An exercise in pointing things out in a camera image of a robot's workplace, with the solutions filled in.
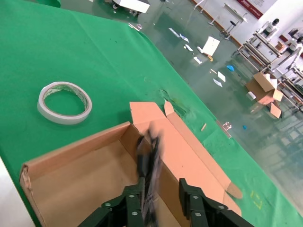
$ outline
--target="roll of tape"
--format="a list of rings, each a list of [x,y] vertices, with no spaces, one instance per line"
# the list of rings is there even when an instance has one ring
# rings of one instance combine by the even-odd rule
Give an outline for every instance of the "roll of tape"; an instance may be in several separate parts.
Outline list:
[[[48,97],[50,94],[61,90],[72,92],[76,96],[78,96],[84,104],[84,112],[80,113],[79,115],[63,115],[50,110],[45,105],[45,98]],[[41,90],[38,99],[37,109],[45,118],[52,122],[58,124],[78,124],[84,121],[89,115],[92,109],[92,102],[88,94],[79,86],[69,82],[54,82],[47,85]]]

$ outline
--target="black object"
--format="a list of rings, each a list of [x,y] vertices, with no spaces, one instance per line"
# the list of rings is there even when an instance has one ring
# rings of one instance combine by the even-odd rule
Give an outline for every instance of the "black object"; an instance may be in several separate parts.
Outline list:
[[[224,204],[206,197],[201,188],[188,185],[184,178],[179,181],[179,199],[191,227],[253,227]]]

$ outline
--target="green tablecloth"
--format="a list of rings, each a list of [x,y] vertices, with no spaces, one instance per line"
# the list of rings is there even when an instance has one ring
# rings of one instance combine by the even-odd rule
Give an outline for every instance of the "green tablecloth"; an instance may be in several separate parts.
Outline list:
[[[302,226],[299,213],[245,150],[225,136],[144,34],[113,20],[19,0],[0,2],[0,31],[0,155],[36,223],[18,184],[23,162],[131,121],[130,101],[163,106],[167,99],[243,191],[244,198],[235,201],[246,220],[256,227]],[[89,94],[93,109],[84,122],[58,125],[37,111],[40,90],[54,81],[75,83]],[[65,106],[57,103],[57,108]]]

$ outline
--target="cardboard piece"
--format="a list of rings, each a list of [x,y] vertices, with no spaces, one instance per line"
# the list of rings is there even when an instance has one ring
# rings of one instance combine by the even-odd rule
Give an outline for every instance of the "cardboard piece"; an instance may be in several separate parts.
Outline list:
[[[182,122],[170,103],[166,102],[164,106],[167,117],[156,103],[130,103],[130,107],[134,125],[142,134],[151,122],[153,130],[161,133],[162,160],[176,179],[186,178],[189,185],[202,188],[207,197],[241,215],[240,208],[227,194],[241,198],[241,191]]]
[[[140,136],[126,122],[24,163],[20,185],[41,225],[77,227],[102,203],[121,195],[125,186],[136,184]],[[165,165],[159,183],[160,226],[189,227],[178,180]]]
[[[275,89],[262,73],[255,74],[254,78],[245,86],[256,96],[256,101],[262,105],[282,100],[283,93]]]
[[[280,118],[281,109],[277,101],[274,101],[270,104],[270,113],[274,115],[276,118]]]

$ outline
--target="floor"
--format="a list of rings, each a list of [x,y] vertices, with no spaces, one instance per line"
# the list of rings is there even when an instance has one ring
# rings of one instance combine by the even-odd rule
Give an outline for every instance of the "floor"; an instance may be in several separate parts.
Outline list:
[[[154,0],[146,14],[138,18],[126,9],[112,9],[104,0],[61,0],[61,8],[92,14],[132,24],[141,24],[145,33],[163,53],[172,67],[188,83],[221,122],[230,122],[229,133],[262,167],[290,202],[303,214],[303,114],[296,112],[283,98],[283,116],[275,119],[266,107],[260,108],[247,97],[244,87],[255,69],[240,56],[232,57],[237,47],[219,36],[219,30],[208,25],[209,19],[188,0]],[[203,46],[208,36],[220,40],[213,62],[199,55],[202,64],[193,60],[192,52],[169,30],[173,28],[189,39],[189,45]],[[226,66],[232,65],[234,72]],[[226,77],[223,87],[212,70]]]

